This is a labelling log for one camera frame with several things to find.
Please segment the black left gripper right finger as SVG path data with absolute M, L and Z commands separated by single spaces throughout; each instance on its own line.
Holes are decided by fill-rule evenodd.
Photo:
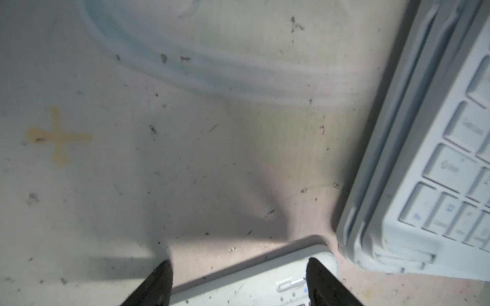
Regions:
M 311 306 L 363 306 L 363 304 L 316 258 L 306 267 Z

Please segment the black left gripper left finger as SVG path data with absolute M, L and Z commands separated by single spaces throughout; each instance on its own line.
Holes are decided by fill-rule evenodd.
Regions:
M 165 260 L 128 296 L 121 306 L 169 305 L 172 287 L 172 264 L 170 260 Z

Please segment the white key keyboard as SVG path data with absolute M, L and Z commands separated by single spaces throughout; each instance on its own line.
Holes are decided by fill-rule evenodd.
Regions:
M 396 272 L 489 280 L 489 2 L 426 98 L 362 237 Z

